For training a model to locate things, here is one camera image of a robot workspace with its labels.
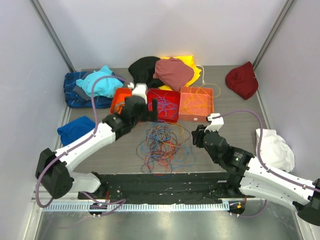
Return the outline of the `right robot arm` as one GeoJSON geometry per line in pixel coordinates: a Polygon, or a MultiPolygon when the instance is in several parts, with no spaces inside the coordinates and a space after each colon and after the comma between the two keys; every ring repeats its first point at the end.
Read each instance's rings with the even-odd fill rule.
{"type": "Polygon", "coordinates": [[[320,224],[320,181],[307,180],[264,164],[252,153],[231,146],[217,131],[198,125],[192,143],[206,150],[211,160],[226,170],[230,178],[226,193],[264,199],[286,207],[305,222],[320,224]]]}

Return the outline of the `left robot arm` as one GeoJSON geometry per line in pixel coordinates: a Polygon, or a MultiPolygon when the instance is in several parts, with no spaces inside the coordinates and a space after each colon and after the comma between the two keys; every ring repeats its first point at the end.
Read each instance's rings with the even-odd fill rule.
{"type": "Polygon", "coordinates": [[[144,98],[129,96],[119,113],[107,115],[95,128],[74,142],[55,151],[46,148],[40,153],[35,177],[36,188],[43,186],[53,199],[67,193],[82,192],[102,199],[108,185],[96,172],[78,173],[75,168],[101,148],[128,134],[139,122],[155,122],[158,119],[158,103],[151,106],[144,98]]]}

